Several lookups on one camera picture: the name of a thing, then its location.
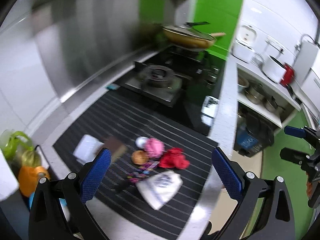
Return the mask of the white plastic box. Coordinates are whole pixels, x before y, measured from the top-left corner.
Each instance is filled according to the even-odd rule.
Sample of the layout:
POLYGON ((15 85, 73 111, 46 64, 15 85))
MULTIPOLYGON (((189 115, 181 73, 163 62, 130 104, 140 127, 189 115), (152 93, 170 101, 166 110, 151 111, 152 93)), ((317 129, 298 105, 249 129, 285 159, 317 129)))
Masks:
POLYGON ((103 145, 104 143, 97 138, 85 134, 76 146, 73 155, 79 163, 85 165, 85 163, 95 159, 95 156, 99 153, 103 145))

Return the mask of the dried orange slice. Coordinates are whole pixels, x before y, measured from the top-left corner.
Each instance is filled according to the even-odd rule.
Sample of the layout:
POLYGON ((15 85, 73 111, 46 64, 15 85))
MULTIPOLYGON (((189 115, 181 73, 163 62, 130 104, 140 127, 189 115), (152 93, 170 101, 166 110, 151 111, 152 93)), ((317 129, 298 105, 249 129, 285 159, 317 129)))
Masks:
POLYGON ((145 151, 137 150, 131 155, 131 160, 136 165, 144 165, 149 161, 149 158, 145 151))

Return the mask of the colourful snack wrapper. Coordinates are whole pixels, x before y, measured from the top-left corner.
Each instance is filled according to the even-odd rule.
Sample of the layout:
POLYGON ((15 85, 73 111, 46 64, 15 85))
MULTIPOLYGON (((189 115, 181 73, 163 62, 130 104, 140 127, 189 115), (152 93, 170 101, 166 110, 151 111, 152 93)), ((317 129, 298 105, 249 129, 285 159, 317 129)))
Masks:
POLYGON ((159 165, 159 161, 147 161, 145 164, 135 169, 127 176, 129 182, 135 184, 147 178, 151 172, 159 165))

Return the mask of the red paper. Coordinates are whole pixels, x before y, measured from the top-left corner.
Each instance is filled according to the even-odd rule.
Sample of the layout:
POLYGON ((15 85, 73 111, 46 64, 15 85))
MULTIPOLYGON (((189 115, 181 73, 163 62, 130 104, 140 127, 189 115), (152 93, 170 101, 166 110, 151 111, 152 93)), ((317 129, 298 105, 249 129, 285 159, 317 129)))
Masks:
POLYGON ((160 158, 159 167, 176 168, 185 170, 190 165, 190 161, 185 158, 184 151, 181 148, 171 148, 167 150, 160 158))

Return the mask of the small white cup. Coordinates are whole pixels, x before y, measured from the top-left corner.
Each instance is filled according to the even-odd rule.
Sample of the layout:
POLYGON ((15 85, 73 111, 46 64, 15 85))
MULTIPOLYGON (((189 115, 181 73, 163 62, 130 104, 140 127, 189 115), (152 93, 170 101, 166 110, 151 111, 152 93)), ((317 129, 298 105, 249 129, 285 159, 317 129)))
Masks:
POLYGON ((148 141, 148 137, 138 137, 135 140, 135 144, 139 149, 144 149, 145 143, 148 141))

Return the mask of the pink paper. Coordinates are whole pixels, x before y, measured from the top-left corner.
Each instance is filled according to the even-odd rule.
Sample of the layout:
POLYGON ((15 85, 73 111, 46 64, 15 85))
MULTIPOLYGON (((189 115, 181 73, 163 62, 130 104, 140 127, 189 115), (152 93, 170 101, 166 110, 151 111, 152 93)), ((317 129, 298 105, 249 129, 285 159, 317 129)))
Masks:
POLYGON ((144 144, 144 150, 149 158, 158 159, 162 156, 165 148, 163 142, 156 138, 149 138, 144 144))

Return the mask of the white kitchen shelf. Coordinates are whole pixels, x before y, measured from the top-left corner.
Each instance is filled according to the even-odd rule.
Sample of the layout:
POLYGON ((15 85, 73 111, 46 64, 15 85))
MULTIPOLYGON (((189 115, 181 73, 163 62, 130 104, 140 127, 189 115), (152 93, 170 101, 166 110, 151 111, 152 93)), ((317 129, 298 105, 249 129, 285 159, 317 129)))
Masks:
POLYGON ((230 56, 230 59, 236 63, 239 76, 247 79, 250 83, 259 85, 263 89, 266 98, 275 99, 278 108, 271 113, 265 108, 263 102, 254 104, 249 101, 246 97, 246 92, 238 94, 238 103, 268 121, 274 128, 274 135, 277 135, 301 111, 302 103, 292 98, 286 88, 266 77, 259 67, 252 63, 245 63, 234 56, 230 56))

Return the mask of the blue cup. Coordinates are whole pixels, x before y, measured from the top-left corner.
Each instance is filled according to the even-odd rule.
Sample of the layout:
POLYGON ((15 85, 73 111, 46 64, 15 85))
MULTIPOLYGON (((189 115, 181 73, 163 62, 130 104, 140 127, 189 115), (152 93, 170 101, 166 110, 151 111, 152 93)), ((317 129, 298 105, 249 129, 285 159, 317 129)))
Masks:
MULTIPOLYGON (((29 208, 31 209, 31 206, 32 206, 32 203, 33 203, 33 198, 34 198, 34 192, 30 195, 29 197, 29 208)), ((67 207, 67 204, 66 204, 66 201, 64 199, 60 199, 60 205, 62 207, 62 210, 63 210, 63 214, 65 216, 65 219, 67 221, 70 221, 70 218, 71 218, 71 214, 70 214, 70 211, 67 207)))

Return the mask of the blue black pedal bin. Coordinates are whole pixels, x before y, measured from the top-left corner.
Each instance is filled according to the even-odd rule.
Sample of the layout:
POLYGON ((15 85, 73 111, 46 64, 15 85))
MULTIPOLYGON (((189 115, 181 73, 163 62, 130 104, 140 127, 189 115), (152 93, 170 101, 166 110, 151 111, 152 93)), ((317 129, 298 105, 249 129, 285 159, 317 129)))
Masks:
POLYGON ((237 128, 234 150, 250 158, 273 144, 274 133, 270 125, 254 113, 248 112, 237 128))

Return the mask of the light blue basin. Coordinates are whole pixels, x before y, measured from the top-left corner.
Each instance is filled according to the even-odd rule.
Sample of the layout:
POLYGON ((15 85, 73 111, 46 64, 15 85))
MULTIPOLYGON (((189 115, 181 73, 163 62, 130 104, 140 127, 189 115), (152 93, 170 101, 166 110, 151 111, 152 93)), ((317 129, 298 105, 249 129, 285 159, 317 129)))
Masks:
POLYGON ((246 78, 238 75, 238 93, 242 93, 249 87, 249 82, 246 78))

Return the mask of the black striped placemat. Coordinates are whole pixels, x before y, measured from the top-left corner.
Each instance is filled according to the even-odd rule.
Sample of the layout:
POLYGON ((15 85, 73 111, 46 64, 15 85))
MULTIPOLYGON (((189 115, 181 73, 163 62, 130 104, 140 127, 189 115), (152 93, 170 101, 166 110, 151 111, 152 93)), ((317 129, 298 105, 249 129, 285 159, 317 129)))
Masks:
POLYGON ((54 143, 67 167, 79 171, 89 161, 76 150, 94 137, 113 153, 96 197, 137 226, 164 239, 177 239, 208 178, 216 142, 156 111, 121 95, 107 92, 80 115, 54 143), (137 184, 174 172, 180 189, 159 209, 151 207, 137 184))

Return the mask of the white stove label sticker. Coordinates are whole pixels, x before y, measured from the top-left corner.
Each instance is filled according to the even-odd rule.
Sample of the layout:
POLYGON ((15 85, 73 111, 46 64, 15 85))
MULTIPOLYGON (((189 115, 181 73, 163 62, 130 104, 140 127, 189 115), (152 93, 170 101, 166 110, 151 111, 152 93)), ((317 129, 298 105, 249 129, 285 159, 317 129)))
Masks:
POLYGON ((220 100, 213 96, 206 96, 201 107, 201 121, 211 127, 219 109, 220 100))

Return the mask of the white paper towel roll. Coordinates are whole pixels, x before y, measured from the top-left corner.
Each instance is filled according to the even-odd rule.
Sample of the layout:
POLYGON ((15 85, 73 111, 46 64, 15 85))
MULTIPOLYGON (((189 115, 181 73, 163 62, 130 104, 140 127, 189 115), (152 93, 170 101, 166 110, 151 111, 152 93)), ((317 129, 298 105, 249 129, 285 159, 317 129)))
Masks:
POLYGON ((0 202, 9 198, 18 189, 19 183, 3 153, 0 152, 0 202))

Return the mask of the green lidded glass pitcher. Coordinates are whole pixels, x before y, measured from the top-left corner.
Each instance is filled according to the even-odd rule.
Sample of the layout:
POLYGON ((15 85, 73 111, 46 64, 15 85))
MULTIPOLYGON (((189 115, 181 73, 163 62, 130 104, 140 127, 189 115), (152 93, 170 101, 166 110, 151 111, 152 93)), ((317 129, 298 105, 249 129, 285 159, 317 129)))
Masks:
POLYGON ((32 140, 22 131, 5 130, 1 134, 1 151, 5 159, 17 167, 42 165, 32 140))

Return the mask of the small teal box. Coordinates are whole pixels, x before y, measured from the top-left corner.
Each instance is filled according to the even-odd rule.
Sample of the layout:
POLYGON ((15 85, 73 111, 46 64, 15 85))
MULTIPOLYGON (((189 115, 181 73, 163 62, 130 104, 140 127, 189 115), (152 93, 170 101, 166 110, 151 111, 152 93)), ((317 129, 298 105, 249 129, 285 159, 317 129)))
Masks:
POLYGON ((107 90, 117 90, 120 88, 120 85, 115 84, 115 83, 111 83, 108 86, 105 87, 107 90))

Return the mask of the white rice cooker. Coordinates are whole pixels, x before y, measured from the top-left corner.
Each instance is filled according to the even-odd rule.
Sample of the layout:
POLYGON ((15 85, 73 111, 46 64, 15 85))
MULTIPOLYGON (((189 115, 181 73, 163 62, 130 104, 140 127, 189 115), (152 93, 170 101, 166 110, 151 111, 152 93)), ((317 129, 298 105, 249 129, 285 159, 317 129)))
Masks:
POLYGON ((245 63, 249 63, 255 54, 253 45, 257 39, 257 32, 251 25, 242 25, 232 46, 232 55, 245 63))

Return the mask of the black gas stove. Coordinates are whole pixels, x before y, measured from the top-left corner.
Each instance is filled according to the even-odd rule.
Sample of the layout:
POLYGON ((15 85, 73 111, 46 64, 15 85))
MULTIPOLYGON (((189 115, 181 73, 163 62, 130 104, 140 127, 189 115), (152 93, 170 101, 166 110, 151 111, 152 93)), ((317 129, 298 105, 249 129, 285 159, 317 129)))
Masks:
POLYGON ((206 96, 220 100, 226 61, 208 51, 169 46, 116 81, 127 97, 167 118, 208 135, 211 127, 201 121, 206 96))

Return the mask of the frying pan with lid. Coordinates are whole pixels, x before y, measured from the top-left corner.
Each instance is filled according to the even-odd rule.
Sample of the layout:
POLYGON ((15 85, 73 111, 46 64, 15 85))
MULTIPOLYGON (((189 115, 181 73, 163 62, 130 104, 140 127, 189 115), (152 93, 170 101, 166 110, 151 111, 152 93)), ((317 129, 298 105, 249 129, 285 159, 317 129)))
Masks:
POLYGON ((185 22, 182 25, 163 25, 164 35, 176 46, 189 50, 205 50, 214 45, 218 37, 226 34, 205 33, 195 29, 195 26, 208 25, 209 22, 185 22))

